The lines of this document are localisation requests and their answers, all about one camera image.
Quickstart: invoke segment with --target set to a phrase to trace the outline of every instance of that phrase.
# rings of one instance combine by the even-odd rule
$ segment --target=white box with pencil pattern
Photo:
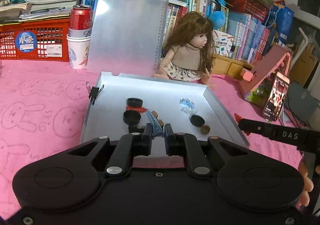
[[[234,37],[230,34],[220,32],[218,30],[212,31],[214,41],[214,52],[219,55],[228,56],[233,44]]]

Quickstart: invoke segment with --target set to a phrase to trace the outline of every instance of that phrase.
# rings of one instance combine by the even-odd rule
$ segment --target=phone screen
[[[283,107],[284,98],[289,88],[290,80],[285,75],[277,72],[272,85],[271,93],[263,111],[263,116],[269,120],[277,120]]]

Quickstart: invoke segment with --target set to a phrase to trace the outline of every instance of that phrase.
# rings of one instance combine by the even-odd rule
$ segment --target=beige shirt
[[[173,46],[174,57],[171,62],[173,65],[186,70],[197,71],[200,62],[200,49],[190,44],[184,46]]]

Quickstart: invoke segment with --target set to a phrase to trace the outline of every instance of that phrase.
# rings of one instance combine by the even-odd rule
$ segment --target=red soda can
[[[92,7],[89,5],[73,6],[70,12],[68,35],[75,38],[90,36],[92,15]]]

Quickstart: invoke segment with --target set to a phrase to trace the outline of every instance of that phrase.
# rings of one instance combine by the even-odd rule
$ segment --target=brown hair
[[[183,18],[180,18],[178,25],[169,36],[168,41],[164,47],[168,51],[172,46],[180,45],[184,46],[197,35],[197,34],[206,34],[207,43],[200,50],[200,62],[198,70],[201,72],[206,72],[206,68],[211,72],[212,68],[212,31],[213,25],[212,22],[197,12],[189,12]]]

